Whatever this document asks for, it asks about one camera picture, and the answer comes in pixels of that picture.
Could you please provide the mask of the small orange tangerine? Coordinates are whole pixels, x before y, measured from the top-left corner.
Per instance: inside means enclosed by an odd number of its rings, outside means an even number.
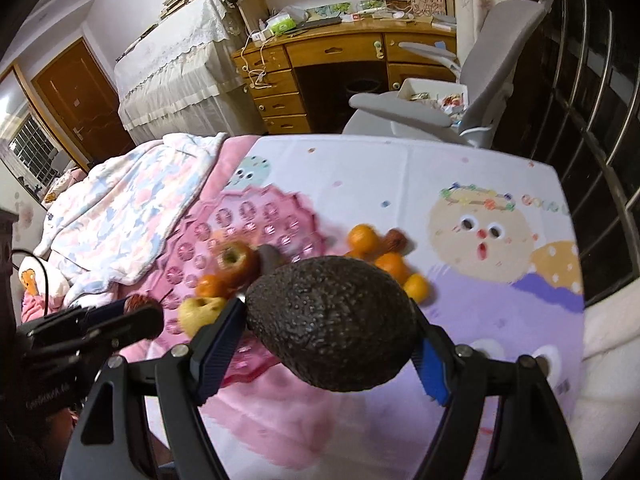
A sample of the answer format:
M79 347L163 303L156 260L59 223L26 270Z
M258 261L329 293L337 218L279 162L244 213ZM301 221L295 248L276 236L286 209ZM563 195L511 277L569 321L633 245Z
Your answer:
M413 273L405 281L404 291L416 304L424 304L430 296L431 286L424 276Z

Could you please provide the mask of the orange tangerine in tray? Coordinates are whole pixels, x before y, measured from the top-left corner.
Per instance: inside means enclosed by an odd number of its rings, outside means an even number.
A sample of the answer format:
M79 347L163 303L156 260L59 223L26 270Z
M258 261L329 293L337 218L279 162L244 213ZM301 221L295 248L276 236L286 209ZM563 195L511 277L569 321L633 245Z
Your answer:
M195 287L195 295L201 298L230 298L233 289L218 275L205 274Z

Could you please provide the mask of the grey office chair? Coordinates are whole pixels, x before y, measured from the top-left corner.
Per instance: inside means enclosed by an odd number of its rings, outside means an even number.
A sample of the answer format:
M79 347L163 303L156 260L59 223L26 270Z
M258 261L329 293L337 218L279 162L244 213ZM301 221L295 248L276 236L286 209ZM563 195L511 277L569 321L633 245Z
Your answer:
M485 18L480 34L463 62L444 49L403 41L402 50L444 67L457 84L468 87L469 108L460 122L427 105L398 98L397 92L359 93L349 105L355 114L343 132L356 136L442 141L490 148L506 102L513 92L512 77L526 42L549 13L553 0L506 0Z

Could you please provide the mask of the brown wooden door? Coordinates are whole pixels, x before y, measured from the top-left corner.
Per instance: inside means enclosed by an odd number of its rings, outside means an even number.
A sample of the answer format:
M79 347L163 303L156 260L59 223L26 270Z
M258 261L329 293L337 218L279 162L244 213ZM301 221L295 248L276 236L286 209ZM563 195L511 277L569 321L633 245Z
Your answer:
M134 148L119 118L117 93L84 40L57 55L32 84L90 166Z

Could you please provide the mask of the brown red passion fruit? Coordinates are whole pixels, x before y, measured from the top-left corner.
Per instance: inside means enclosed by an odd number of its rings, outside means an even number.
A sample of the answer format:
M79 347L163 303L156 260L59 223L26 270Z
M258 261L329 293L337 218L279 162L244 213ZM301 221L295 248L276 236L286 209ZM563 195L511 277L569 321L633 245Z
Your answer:
M382 238L384 252L397 252L401 254L408 246L408 238L401 230L391 229Z

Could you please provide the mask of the dark green avocado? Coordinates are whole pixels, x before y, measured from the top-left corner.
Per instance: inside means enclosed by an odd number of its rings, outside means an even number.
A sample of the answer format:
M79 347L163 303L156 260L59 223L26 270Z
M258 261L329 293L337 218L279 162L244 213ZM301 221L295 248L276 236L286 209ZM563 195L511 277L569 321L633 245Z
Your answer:
M247 324L296 377L334 392L395 378L418 340L416 308L387 272L325 256L280 266L247 289Z

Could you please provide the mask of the pastel patterned quilt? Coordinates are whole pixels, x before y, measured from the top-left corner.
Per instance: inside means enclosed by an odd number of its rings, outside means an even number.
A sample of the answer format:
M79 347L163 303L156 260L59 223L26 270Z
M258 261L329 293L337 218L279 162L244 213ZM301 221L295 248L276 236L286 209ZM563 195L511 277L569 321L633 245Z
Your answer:
M54 201L34 254L56 252L92 280L134 284L200 194L228 137L169 133L93 167Z

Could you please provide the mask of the wooden desk with drawers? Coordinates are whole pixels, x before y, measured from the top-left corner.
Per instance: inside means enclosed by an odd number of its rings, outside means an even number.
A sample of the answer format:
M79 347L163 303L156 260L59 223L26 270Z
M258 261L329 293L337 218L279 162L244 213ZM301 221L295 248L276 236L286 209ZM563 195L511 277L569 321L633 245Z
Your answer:
M399 45L418 42L454 52L457 39L416 20L364 20L254 42L232 60L270 134L340 133L358 93L397 91L416 77L453 81L445 67Z

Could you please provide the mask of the pink plastic fruit tray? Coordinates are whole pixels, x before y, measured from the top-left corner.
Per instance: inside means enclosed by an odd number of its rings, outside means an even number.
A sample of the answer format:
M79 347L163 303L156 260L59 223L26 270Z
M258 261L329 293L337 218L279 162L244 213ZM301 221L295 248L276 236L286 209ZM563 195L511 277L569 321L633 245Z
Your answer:
M179 322L183 302L230 298L278 264L323 254L317 214L296 193L250 186L208 200L167 246L154 286L165 320L156 344L167 350L191 339Z

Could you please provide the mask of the yellow green apple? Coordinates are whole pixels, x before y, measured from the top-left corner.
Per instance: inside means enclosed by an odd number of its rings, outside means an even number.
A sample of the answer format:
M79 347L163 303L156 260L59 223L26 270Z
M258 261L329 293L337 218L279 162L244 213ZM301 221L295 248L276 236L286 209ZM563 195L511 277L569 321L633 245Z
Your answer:
M178 324L189 338L216 322L228 300L224 297L193 297L183 300L178 307Z

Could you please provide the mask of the white lace covered cabinet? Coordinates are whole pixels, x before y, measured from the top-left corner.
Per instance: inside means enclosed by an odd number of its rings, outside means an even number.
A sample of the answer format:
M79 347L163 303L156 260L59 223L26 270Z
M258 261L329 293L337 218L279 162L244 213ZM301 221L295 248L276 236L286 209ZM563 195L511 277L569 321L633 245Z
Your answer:
M133 44L114 67L118 116L131 140L265 133L232 58L245 39L240 19L221 0L193 0Z

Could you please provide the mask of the white tray on chair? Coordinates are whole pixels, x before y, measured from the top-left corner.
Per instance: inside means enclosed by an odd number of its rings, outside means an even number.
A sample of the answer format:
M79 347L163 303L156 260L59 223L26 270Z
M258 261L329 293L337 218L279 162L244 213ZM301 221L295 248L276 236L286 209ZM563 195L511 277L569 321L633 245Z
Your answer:
M398 91L398 98L427 105L460 122L469 108L468 87L456 82L408 78Z

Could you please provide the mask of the red apple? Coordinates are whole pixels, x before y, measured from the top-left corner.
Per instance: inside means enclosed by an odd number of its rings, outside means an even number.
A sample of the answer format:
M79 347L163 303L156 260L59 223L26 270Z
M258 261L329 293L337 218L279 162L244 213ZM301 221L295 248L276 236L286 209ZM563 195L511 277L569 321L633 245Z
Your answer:
M257 252L243 242L229 242L216 253L218 275L231 288L240 289L250 284L260 273Z

